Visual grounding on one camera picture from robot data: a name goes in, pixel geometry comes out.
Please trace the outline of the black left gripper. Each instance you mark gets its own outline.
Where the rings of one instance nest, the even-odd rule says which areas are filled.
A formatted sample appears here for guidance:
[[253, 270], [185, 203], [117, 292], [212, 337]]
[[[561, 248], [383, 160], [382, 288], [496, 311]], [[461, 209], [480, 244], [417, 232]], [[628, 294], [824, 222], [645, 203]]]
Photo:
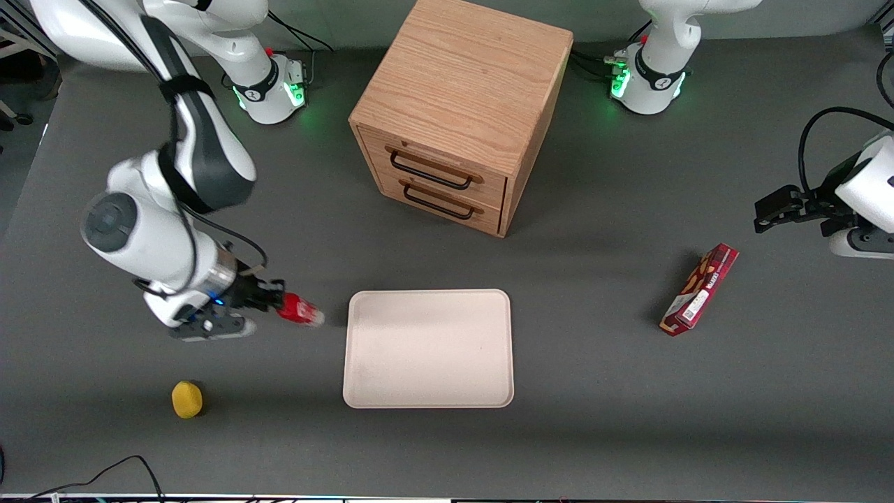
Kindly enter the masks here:
[[[825, 175], [823, 181], [811, 188], [807, 180], [807, 168], [800, 160], [800, 181], [808, 196], [808, 213], [821, 213], [828, 219], [843, 222], [856, 220], [856, 213], [835, 194], [836, 188], [855, 172], [860, 154], [853, 154], [837, 163]], [[778, 188], [756, 203], [754, 232], [765, 233], [778, 225], [799, 223], [803, 216], [803, 197], [798, 187], [788, 184]]]

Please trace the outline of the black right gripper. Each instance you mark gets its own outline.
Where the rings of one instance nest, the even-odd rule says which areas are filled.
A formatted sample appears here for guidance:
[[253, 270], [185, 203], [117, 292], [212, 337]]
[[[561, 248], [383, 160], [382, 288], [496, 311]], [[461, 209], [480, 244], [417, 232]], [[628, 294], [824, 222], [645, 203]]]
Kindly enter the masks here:
[[256, 309], [256, 311], [280, 311], [286, 284], [282, 279], [265, 282], [256, 276], [237, 276], [226, 291], [226, 306], [231, 309]]

